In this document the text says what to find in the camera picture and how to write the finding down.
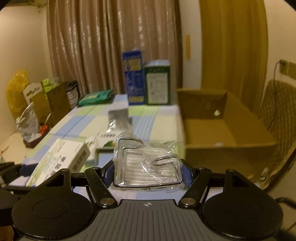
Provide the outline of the wooden door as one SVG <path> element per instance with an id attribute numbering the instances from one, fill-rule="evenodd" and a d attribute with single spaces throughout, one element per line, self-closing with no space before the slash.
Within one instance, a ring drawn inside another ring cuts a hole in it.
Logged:
<path id="1" fill-rule="evenodd" d="M 202 89 L 228 90 L 254 113 L 263 95 L 268 30 L 263 1 L 200 1 Z"/>

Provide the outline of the white green medicine box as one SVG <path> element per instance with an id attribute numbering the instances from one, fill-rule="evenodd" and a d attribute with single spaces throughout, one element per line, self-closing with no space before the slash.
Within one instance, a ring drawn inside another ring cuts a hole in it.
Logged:
<path id="1" fill-rule="evenodd" d="M 26 186 L 36 187 L 61 169 L 79 172 L 90 155 L 83 142 L 57 139 L 30 175 Z"/>

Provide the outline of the large cardboard box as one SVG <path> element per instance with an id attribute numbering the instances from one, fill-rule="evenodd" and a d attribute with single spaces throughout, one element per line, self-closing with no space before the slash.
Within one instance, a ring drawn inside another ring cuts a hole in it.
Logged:
<path id="1" fill-rule="evenodd" d="M 252 182 L 271 170 L 276 141 L 233 94 L 178 89 L 177 97 L 189 165 L 214 173 L 235 169 Z"/>

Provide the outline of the dark green carton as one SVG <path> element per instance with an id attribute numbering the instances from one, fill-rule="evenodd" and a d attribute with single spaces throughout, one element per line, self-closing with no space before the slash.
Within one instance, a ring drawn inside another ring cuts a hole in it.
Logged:
<path id="1" fill-rule="evenodd" d="M 152 60 L 145 64 L 145 103 L 147 105 L 170 105 L 170 61 Z"/>

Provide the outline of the green wipes pack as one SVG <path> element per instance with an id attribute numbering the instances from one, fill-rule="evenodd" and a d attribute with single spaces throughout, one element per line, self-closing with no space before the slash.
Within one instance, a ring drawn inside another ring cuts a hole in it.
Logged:
<path id="1" fill-rule="evenodd" d="M 110 103 L 114 98 L 113 90 L 104 90 L 86 94 L 78 100 L 77 106 L 89 106 Z"/>

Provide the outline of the green white spray box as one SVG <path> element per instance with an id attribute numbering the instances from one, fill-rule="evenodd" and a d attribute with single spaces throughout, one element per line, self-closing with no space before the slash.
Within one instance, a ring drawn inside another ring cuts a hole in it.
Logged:
<path id="1" fill-rule="evenodd" d="M 113 153 L 118 135 L 117 132 L 98 133 L 95 143 L 96 154 Z"/>

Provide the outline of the yellow plastic bag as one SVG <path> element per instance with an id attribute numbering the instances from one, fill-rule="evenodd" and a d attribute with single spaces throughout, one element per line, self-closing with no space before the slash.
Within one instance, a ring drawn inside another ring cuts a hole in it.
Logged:
<path id="1" fill-rule="evenodd" d="M 29 84 L 27 71 L 19 70 L 6 86 L 6 100 L 14 120 L 21 116 L 27 107 L 23 91 Z"/>

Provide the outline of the white herbal medicine box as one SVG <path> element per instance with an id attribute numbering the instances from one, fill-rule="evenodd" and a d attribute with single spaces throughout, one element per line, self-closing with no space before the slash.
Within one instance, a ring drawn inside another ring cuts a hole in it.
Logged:
<path id="1" fill-rule="evenodd" d="M 85 140 L 85 144 L 90 151 L 90 155 L 87 158 L 85 165 L 86 166 L 96 166 L 98 164 L 98 158 L 96 156 L 97 137 L 96 136 L 87 137 Z"/>

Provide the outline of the white cutout cardboard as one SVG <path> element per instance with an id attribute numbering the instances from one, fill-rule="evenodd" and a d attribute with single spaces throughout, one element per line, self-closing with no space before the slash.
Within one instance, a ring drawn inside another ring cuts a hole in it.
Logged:
<path id="1" fill-rule="evenodd" d="M 43 87 L 41 82 L 31 83 L 23 90 L 23 96 L 27 105 L 30 104 L 30 99 L 34 97 L 36 94 L 43 91 Z"/>

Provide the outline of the dark wooden tray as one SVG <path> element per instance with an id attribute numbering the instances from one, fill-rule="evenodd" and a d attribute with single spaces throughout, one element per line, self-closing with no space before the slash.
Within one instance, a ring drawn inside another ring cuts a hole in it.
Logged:
<path id="1" fill-rule="evenodd" d="M 23 140 L 25 147 L 30 149 L 33 149 L 34 147 L 36 147 L 37 144 L 39 144 L 39 142 L 41 142 L 41 140 L 43 140 L 43 138 L 49 133 L 49 130 L 50 128 L 48 125 L 42 125 L 40 127 L 40 132 L 37 134 L 36 138 L 34 138 L 29 142 L 27 142 L 26 140 Z"/>

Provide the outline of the beige curtain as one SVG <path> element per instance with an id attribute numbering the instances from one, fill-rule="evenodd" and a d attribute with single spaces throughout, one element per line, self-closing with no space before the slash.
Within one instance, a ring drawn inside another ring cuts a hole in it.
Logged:
<path id="1" fill-rule="evenodd" d="M 183 85 L 178 1 L 48 1 L 47 35 L 53 75 L 76 80 L 81 94 L 125 93 L 124 52 L 171 64 L 171 88 Z"/>

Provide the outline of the brown cardboard boxes stack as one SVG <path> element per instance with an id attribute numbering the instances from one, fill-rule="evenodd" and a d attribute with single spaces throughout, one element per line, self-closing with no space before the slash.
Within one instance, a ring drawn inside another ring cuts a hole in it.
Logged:
<path id="1" fill-rule="evenodd" d="M 34 111 L 39 124 L 45 124 L 47 117 L 50 116 L 47 121 L 49 127 L 55 126 L 72 110 L 67 96 L 66 83 L 54 87 L 47 93 L 42 91 L 34 95 L 30 98 L 30 102 L 34 103 Z"/>

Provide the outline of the silver foil bag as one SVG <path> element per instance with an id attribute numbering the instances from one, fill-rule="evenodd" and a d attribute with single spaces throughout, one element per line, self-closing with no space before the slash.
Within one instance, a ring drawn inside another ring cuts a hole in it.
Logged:
<path id="1" fill-rule="evenodd" d="M 110 110 L 108 112 L 108 130 L 126 130 L 132 126 L 128 108 Z"/>

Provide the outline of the quilted brown chair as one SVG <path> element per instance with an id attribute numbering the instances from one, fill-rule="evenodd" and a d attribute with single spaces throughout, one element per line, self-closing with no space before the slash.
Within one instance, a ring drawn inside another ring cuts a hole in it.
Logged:
<path id="1" fill-rule="evenodd" d="M 295 86 L 270 80 L 257 117 L 276 140 L 269 165 L 260 176 L 267 189 L 295 152 Z"/>

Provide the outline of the clear bag metal rack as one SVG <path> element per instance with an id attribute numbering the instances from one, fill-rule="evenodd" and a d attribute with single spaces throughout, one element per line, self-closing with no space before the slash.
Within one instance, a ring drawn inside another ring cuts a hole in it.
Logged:
<path id="1" fill-rule="evenodd" d="M 183 189 L 183 163 L 176 152 L 178 144 L 178 140 L 144 142 L 133 134 L 131 124 L 122 124 L 112 158 L 114 187 L 132 191 L 165 189 L 174 192 Z"/>

